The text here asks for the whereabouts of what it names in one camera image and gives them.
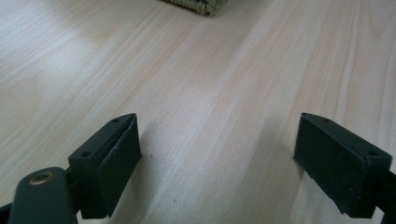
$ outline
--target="round hole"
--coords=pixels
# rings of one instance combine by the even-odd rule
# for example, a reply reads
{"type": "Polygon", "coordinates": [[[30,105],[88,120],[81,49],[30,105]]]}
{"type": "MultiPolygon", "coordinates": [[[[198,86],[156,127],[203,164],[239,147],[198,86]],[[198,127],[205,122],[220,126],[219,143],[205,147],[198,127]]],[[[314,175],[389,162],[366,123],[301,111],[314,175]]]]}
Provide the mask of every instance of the round hole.
{"type": "Polygon", "coordinates": [[[91,156],[91,152],[83,152],[83,153],[81,154],[81,156],[82,156],[82,157],[89,157],[89,156],[91,156]]]}
{"type": "Polygon", "coordinates": [[[374,151],[369,151],[368,152],[371,156],[378,156],[378,153],[374,152],[374,151]]]}
{"type": "Polygon", "coordinates": [[[51,180],[53,178],[53,173],[52,172],[44,172],[38,175],[33,176],[30,178],[29,183],[31,185],[40,185],[44,184],[47,181],[51,180]]]}

